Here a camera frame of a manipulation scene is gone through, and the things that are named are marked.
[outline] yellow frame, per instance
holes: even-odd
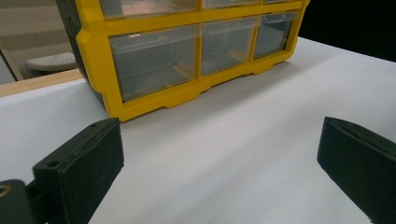
[[[201,92],[207,91],[222,82],[243,75],[257,75],[270,69],[274,64],[287,60],[296,47],[297,34],[309,1],[289,1],[265,5],[263,0],[260,0],[258,5],[203,9],[203,0],[198,0],[198,8],[194,12],[136,19],[105,20],[99,0],[76,0],[82,26],[76,40],[87,71],[88,80],[92,88],[101,93],[107,114],[110,117],[118,117],[120,120],[125,121],[161,107],[171,108],[186,103],[198,97]],[[290,28],[289,38],[284,50],[254,60],[253,50],[258,33],[258,27],[256,27],[253,31],[253,42],[246,63],[210,76],[201,76],[202,38],[199,36],[196,39],[196,75],[192,81],[154,92],[127,103],[121,100],[116,69],[108,40],[110,36],[283,11],[299,12],[299,18],[294,21]]]

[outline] white tabletop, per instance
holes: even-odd
[[[300,38],[288,61],[121,124],[95,224],[370,223],[317,163],[325,116],[396,140],[396,63]],[[107,118],[84,80],[0,98],[0,180]]]

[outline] storage organizer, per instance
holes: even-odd
[[[173,107],[293,53],[309,0],[57,0],[110,117]]]

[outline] dark background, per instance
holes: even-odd
[[[311,0],[299,36],[396,62],[393,2]]]

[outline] table surface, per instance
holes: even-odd
[[[370,223],[317,163],[325,116],[396,140],[396,63],[303,38],[294,55],[121,124],[125,166],[97,224]],[[84,79],[0,98],[0,179],[107,115]]]

